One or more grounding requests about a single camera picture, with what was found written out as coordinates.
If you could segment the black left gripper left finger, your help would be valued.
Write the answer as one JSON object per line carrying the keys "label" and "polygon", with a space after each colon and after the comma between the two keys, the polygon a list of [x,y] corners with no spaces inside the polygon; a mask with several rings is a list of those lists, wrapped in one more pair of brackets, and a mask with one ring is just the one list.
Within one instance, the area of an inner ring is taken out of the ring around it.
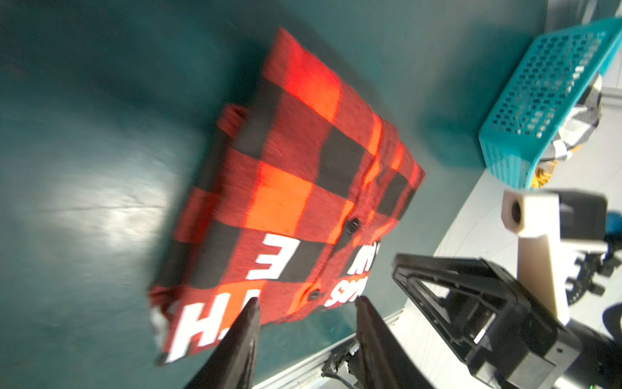
{"label": "black left gripper left finger", "polygon": [[212,356],[185,389],[253,387],[260,327],[259,300],[251,298]]}

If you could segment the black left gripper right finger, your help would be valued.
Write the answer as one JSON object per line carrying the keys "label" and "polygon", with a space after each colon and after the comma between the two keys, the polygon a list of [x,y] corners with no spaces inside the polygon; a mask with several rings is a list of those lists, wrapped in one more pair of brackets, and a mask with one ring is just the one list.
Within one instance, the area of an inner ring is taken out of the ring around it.
{"label": "black left gripper right finger", "polygon": [[415,367],[383,318],[366,297],[357,298],[356,339],[359,368],[357,380],[363,388],[431,388]]}

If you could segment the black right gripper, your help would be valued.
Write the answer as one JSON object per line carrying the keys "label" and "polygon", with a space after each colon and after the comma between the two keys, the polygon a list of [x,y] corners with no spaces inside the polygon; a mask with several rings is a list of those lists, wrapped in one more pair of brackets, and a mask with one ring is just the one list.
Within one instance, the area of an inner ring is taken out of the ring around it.
{"label": "black right gripper", "polygon": [[397,254],[393,279],[471,376],[490,388],[620,388],[621,347],[532,304],[484,259]]}

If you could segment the red black plaid shirt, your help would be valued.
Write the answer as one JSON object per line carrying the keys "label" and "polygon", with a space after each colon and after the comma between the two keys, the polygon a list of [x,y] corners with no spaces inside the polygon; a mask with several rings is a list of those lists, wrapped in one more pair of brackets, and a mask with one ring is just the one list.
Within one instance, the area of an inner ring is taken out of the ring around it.
{"label": "red black plaid shirt", "polygon": [[248,301],[295,322],[364,293],[425,178],[398,129],[287,30],[227,105],[149,291],[159,363],[217,346]]}

